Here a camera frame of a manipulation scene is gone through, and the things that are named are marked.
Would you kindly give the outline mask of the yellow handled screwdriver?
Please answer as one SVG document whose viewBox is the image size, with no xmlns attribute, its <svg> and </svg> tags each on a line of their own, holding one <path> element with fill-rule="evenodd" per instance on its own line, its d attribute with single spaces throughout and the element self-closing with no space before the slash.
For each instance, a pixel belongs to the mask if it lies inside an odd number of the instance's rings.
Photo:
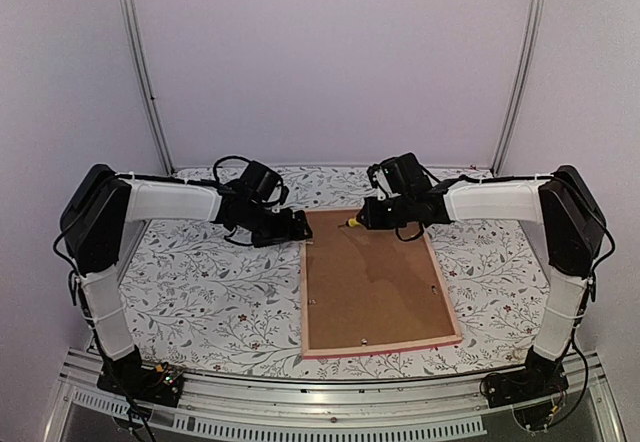
<svg viewBox="0 0 640 442">
<path fill-rule="evenodd" d="M 345 227 L 345 228 L 355 228 L 355 227 L 359 227 L 361 225 L 361 223 L 355 218 L 350 218 L 348 219 L 344 224 L 339 225 L 339 228 Z"/>
</svg>

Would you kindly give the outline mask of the pink picture frame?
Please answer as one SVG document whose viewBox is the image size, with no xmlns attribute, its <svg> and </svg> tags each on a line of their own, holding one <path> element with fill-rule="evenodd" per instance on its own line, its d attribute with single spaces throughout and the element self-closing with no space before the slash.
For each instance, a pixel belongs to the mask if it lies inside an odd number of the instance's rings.
<svg viewBox="0 0 640 442">
<path fill-rule="evenodd" d="M 301 248 L 301 355 L 381 355 L 450 346 L 461 328 L 431 239 L 349 228 L 355 209 L 310 211 Z"/>
</svg>

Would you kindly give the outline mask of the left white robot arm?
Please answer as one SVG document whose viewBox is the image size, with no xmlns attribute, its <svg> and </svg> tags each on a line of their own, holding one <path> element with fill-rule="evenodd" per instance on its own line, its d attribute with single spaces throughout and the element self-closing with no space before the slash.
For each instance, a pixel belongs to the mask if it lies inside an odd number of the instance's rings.
<svg viewBox="0 0 640 442">
<path fill-rule="evenodd" d="M 72 267 L 71 291 L 94 333 L 105 372 L 128 396 L 148 388 L 121 301 L 118 263 L 124 228 L 147 220 L 191 220 L 249 232 L 249 246 L 311 239 L 302 210 L 285 207 L 283 178 L 255 160 L 228 182 L 116 173 L 94 165 L 60 218 L 57 254 Z"/>
</svg>

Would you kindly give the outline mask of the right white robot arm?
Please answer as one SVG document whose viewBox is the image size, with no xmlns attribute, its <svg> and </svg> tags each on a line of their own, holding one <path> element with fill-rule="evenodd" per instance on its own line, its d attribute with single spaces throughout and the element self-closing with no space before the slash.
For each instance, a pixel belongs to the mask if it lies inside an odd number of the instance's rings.
<svg viewBox="0 0 640 442">
<path fill-rule="evenodd" d="M 596 268 L 606 259 L 601 247 L 612 239 L 606 219 L 577 169 L 562 165 L 532 176 L 437 180 L 412 153 L 370 166 L 368 196 L 349 225 L 399 233 L 410 224 L 420 231 L 467 220 L 536 223 L 544 231 L 550 294 L 539 331 L 517 389 L 537 398 L 552 386 L 589 302 L 595 298 Z"/>
</svg>

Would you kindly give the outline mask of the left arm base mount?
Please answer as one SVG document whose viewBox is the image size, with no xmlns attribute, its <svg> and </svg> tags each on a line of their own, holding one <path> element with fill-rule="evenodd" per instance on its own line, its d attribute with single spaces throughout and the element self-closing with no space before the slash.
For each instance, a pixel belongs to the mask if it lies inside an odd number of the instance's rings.
<svg viewBox="0 0 640 442">
<path fill-rule="evenodd" d="M 141 362 L 104 363 L 97 388 L 134 401 L 176 408 L 184 387 L 183 371 L 167 363 L 145 367 Z"/>
</svg>

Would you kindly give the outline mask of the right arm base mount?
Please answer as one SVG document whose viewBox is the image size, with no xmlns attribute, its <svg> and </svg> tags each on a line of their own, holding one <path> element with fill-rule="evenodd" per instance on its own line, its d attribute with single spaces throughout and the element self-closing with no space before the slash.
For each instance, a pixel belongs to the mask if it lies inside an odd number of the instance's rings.
<svg viewBox="0 0 640 442">
<path fill-rule="evenodd" d="M 547 374 L 528 368 L 491 372 L 479 384 L 490 408 L 510 407 L 515 422 L 528 432 L 551 425 L 565 406 L 568 388 L 562 369 Z"/>
</svg>

